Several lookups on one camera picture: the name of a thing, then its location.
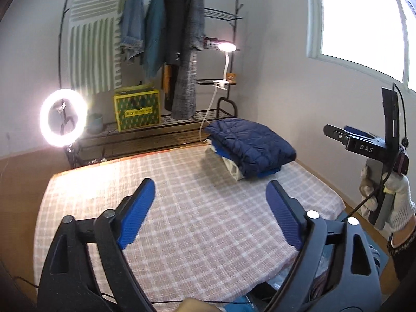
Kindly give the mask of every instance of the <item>wall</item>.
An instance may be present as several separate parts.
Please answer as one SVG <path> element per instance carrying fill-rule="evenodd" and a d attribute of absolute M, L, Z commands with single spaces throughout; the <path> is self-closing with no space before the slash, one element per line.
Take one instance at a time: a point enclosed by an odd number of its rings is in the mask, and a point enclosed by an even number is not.
<path fill-rule="evenodd" d="M 307 0 L 245 1 L 249 17 L 239 97 L 241 115 L 275 130 L 296 148 L 303 163 L 358 203 L 365 157 L 346 151 L 342 144 L 324 136 L 322 129 L 325 124 L 349 125 L 384 136 L 380 88 L 390 86 L 363 73 L 306 57 Z M 415 95 L 405 94 L 410 158 L 416 156 Z M 409 179 L 416 186 L 414 163 Z"/>
<path fill-rule="evenodd" d="M 64 0 L 14 0 L 0 22 L 0 158 L 46 146 L 39 129 L 39 111 L 47 96 L 58 86 L 57 54 L 60 18 Z M 205 6 L 232 12 L 234 0 L 205 0 Z M 62 82 L 67 79 L 66 22 L 62 47 Z M 227 22 L 206 19 L 211 37 L 231 39 Z M 198 78 L 220 78 L 225 57 L 218 51 L 198 55 Z M 124 85 L 143 79 L 141 67 L 123 66 Z M 197 91 L 197 109 L 206 109 L 213 87 Z M 220 90 L 218 97 L 223 96 Z M 115 121 L 112 93 L 88 100 L 93 111 L 103 113 L 106 121 Z M 10 134 L 9 151 L 7 133 Z"/>

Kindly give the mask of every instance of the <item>black metal rack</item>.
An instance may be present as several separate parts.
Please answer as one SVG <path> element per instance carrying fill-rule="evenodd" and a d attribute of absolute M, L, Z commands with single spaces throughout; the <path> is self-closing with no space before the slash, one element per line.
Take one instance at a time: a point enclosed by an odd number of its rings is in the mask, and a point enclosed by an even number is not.
<path fill-rule="evenodd" d="M 236 33 L 237 33 L 237 22 L 238 20 L 241 20 L 242 18 L 238 16 L 239 11 L 241 9 L 241 7 L 243 6 L 242 4 L 239 4 L 239 0 L 235 0 L 236 4 L 235 4 L 235 10 L 234 13 L 229 13 L 226 11 L 221 11 L 218 9 L 213 9 L 213 8 L 205 8 L 205 17 L 207 18 L 213 18 L 216 20 L 223 20 L 223 21 L 227 21 L 230 23 L 230 25 L 232 26 L 232 42 L 235 43 L 236 41 Z M 63 30 L 63 24 L 64 24 L 64 18 L 65 18 L 65 14 L 69 11 L 70 8 L 68 8 L 68 0 L 65 0 L 64 3 L 64 8 L 62 10 L 62 17 L 61 17 L 61 24 L 60 24 L 60 32 L 59 32 L 59 47 L 58 47 L 58 77 L 59 77 L 59 86 L 60 89 L 62 89 L 62 77 L 61 77 L 61 53 L 62 53 L 62 30 Z M 232 73 L 233 70 L 233 65 L 234 65 L 234 52 L 232 52 L 230 54 L 230 69 L 229 72 Z M 215 79 L 198 79 L 197 80 L 197 84 L 198 85 L 202 85 L 202 86 L 206 86 L 206 85 L 213 85 L 213 81 Z M 237 105 L 236 103 L 230 99 L 230 88 L 232 85 L 235 85 L 235 83 L 230 83 L 227 87 L 227 95 L 226 97 L 220 97 L 217 101 L 217 106 L 214 109 L 211 109 L 209 112 L 209 115 L 207 116 L 207 119 L 209 121 L 211 120 L 215 120 L 215 119 L 221 119 L 221 118 L 227 118 L 227 117 L 237 117 L 238 116 L 238 109 L 237 109 Z M 226 110 L 221 108 L 221 102 L 226 102 L 228 104 L 230 104 L 233 107 L 234 110 L 234 114 L 231 114 L 229 112 L 227 112 Z M 176 121 L 170 118 L 170 115 L 163 115 L 161 117 L 161 123 L 159 125 L 155 125 L 155 126 L 151 126 L 151 127 L 145 127 L 145 128 L 136 128 L 136 129 L 132 129 L 130 131 L 123 131 L 123 132 L 118 132 L 117 129 L 110 129 L 114 127 L 114 123 L 107 123 L 105 125 L 105 131 L 102 132 L 101 134 L 98 135 L 88 135 L 88 134 L 84 134 L 82 137 L 80 137 L 77 140 L 77 145 L 79 146 L 80 152 L 90 149 L 90 148 L 97 148 L 97 147 L 101 147 L 102 146 L 102 150 L 101 150 L 101 157 L 105 157 L 105 158 L 118 158 L 118 157 L 122 157 L 125 155 L 133 155 L 136 153 L 145 153 L 147 152 L 147 150 L 150 149 L 138 149 L 135 152 L 131 152 L 131 153 L 126 153 L 126 154 L 111 154 L 108 155 L 108 151 L 106 151 L 106 145 L 108 145 L 107 141 L 109 140 L 109 138 L 114 138 L 115 135 L 123 135 L 123 134 L 130 134 L 130 133 L 147 133 L 149 132 L 149 130 L 151 129 L 160 129 L 160 128 L 170 128 L 170 127 L 176 127 L 176 126 L 181 126 L 181 129 L 179 129 L 178 131 L 169 131 L 167 133 L 158 133 L 158 134 L 149 134 L 149 135 L 143 135 L 140 137 L 131 137 L 131 138 L 121 138 L 119 140 L 119 142 L 128 142 L 128 141 L 132 141 L 132 140 L 139 140 L 142 138 L 149 138 L 149 137 L 159 137 L 159 136 L 163 136 L 163 135 L 172 135 L 172 134 L 180 134 L 180 133 L 190 133 L 190 132 L 195 132 L 196 129 L 194 128 L 194 126 L 192 126 L 191 124 L 195 124 L 195 123 L 201 123 L 203 116 L 205 115 L 205 113 L 207 112 L 207 110 L 201 110 L 201 111 L 196 111 L 196 115 L 193 116 L 192 118 L 190 118 L 189 120 L 186 121 Z M 63 112 L 64 118 L 66 120 L 66 113 L 65 111 Z M 175 144 L 175 146 L 179 146 L 179 145 L 184 145 L 184 144 L 193 144 L 195 142 L 199 141 L 199 132 L 198 132 L 198 139 L 196 140 L 194 137 L 188 139 L 187 142 L 185 143 L 177 143 Z M 173 146 L 171 146 L 171 143 L 166 144 L 166 146 L 161 146 L 160 150 L 162 150 L 163 148 L 172 148 Z M 76 163 L 74 163 L 73 159 L 70 160 L 70 158 L 68 157 L 68 160 L 70 161 L 71 167 L 77 167 L 80 164 L 78 163 L 78 165 Z"/>

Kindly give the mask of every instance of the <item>quilted puffer jacket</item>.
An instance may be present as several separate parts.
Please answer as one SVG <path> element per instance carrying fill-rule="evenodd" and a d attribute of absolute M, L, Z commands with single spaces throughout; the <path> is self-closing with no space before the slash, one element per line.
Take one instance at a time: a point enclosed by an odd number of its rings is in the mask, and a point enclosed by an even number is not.
<path fill-rule="evenodd" d="M 280 170 L 296 158 L 296 150 L 267 126 L 244 119 L 221 119 L 208 125 L 209 139 L 221 145 L 249 178 L 271 169 Z"/>

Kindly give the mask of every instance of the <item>stack of folded clothes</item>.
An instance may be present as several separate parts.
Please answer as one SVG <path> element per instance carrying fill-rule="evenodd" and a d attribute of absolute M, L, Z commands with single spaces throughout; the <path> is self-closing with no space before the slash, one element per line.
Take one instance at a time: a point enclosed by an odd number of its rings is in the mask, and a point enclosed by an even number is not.
<path fill-rule="evenodd" d="M 221 119 L 208 125 L 211 148 L 237 180 L 265 177 L 296 158 L 296 150 L 267 126 L 244 119 Z"/>

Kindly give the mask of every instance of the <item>striped towel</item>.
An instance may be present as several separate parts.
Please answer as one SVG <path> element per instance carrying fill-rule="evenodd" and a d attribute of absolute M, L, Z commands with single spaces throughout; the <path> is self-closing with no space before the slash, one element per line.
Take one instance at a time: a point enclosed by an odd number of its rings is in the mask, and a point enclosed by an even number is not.
<path fill-rule="evenodd" d="M 125 0 L 73 0 L 69 18 L 71 87 L 90 95 L 121 87 L 120 17 Z"/>

